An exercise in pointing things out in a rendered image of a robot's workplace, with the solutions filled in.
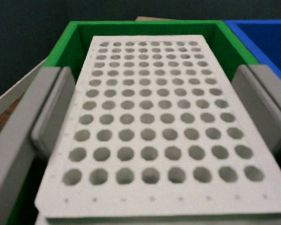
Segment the blue bin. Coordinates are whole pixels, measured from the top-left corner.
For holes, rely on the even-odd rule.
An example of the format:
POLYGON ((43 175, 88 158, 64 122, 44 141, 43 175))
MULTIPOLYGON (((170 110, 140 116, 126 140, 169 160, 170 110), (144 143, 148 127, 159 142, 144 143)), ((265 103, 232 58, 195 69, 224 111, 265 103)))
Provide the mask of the blue bin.
POLYGON ((223 22, 260 65, 267 65, 281 80, 281 20, 223 20, 223 22))

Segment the white well plate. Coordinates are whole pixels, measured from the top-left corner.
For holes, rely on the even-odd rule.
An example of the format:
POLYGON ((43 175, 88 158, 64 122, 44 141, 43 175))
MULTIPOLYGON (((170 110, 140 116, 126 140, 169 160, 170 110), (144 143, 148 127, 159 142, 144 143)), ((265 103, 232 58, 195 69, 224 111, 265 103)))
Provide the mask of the white well plate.
POLYGON ((36 225, 281 225, 281 171, 202 35, 94 36, 36 225))

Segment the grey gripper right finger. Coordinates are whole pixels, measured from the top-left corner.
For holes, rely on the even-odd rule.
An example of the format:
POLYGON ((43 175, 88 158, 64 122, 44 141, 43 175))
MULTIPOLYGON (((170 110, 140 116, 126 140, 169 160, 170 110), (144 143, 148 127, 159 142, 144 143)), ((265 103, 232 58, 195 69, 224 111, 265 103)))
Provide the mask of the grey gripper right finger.
POLYGON ((281 155, 281 80, 267 65, 240 65, 231 86, 273 159, 281 155))

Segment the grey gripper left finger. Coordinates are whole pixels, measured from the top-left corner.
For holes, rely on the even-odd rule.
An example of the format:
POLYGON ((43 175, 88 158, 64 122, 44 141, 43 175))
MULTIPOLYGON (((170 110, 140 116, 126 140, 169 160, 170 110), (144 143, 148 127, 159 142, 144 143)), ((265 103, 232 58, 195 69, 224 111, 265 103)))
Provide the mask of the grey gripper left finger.
POLYGON ((42 67, 0 133, 0 225, 33 159, 49 164, 75 88, 69 67, 42 67))

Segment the green open bin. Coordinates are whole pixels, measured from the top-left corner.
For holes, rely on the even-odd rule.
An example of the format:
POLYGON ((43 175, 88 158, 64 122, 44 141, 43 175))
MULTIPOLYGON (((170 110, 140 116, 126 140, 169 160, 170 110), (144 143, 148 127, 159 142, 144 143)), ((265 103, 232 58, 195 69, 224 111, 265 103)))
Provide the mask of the green open bin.
MULTIPOLYGON (((77 85, 94 36, 179 35, 202 35, 230 84, 240 65, 260 65, 222 20, 171 20, 71 21, 42 67, 69 67, 77 85)), ((47 167, 33 159, 6 225, 36 225, 35 201, 47 167)))

